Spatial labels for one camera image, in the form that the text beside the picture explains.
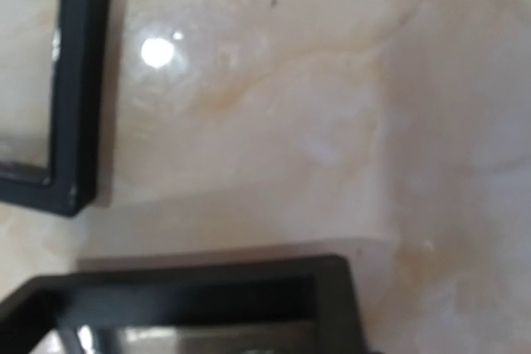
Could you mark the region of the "black brooch display box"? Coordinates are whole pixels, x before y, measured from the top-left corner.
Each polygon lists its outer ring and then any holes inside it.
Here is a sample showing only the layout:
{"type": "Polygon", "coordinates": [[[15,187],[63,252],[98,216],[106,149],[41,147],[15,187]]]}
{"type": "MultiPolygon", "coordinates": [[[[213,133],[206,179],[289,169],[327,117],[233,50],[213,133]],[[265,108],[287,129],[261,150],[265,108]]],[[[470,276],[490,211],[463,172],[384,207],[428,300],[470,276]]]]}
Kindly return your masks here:
{"type": "Polygon", "coordinates": [[[110,0],[60,0],[45,167],[1,164],[1,200],[58,216],[96,197],[100,101],[110,0]]]}

